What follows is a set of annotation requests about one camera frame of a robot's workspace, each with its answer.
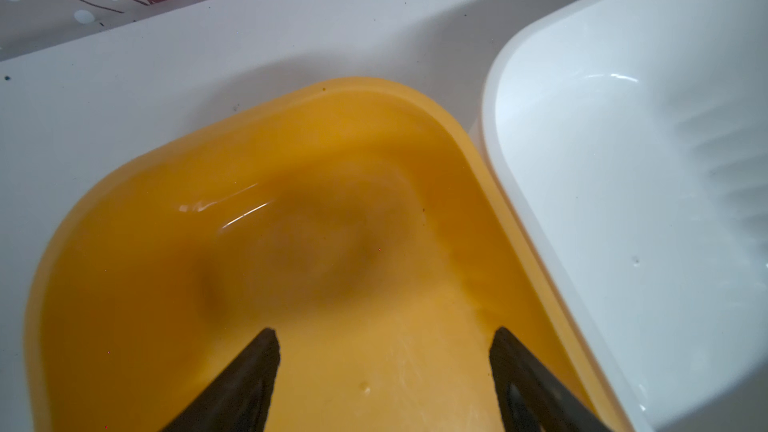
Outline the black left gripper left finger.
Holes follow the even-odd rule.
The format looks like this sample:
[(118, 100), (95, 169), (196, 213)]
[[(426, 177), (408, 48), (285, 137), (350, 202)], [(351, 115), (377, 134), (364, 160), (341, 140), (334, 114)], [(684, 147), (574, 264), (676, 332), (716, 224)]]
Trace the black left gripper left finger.
[(265, 328), (163, 429), (262, 431), (279, 364), (276, 332)]

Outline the white plastic container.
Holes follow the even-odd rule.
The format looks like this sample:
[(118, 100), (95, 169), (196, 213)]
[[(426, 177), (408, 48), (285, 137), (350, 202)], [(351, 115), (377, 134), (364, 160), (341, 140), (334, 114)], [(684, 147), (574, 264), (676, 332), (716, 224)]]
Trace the white plastic container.
[(637, 431), (767, 427), (767, 0), (579, 0), (487, 76), (482, 147)]

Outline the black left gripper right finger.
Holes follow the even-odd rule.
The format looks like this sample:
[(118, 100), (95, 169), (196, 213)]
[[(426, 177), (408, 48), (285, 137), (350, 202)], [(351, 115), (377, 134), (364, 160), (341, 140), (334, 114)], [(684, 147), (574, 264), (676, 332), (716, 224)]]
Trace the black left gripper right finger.
[(608, 429), (507, 328), (496, 330), (489, 361), (506, 431)]

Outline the yellow plastic container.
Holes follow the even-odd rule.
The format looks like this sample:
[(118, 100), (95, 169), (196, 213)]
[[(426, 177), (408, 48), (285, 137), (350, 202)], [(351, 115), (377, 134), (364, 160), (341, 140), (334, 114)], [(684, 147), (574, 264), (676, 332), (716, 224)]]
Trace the yellow plastic container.
[(38, 431), (156, 431), (261, 330), (270, 431), (498, 431), (505, 327), (629, 429), (458, 122), (406, 86), (318, 83), (115, 170), (71, 209), (25, 317)]

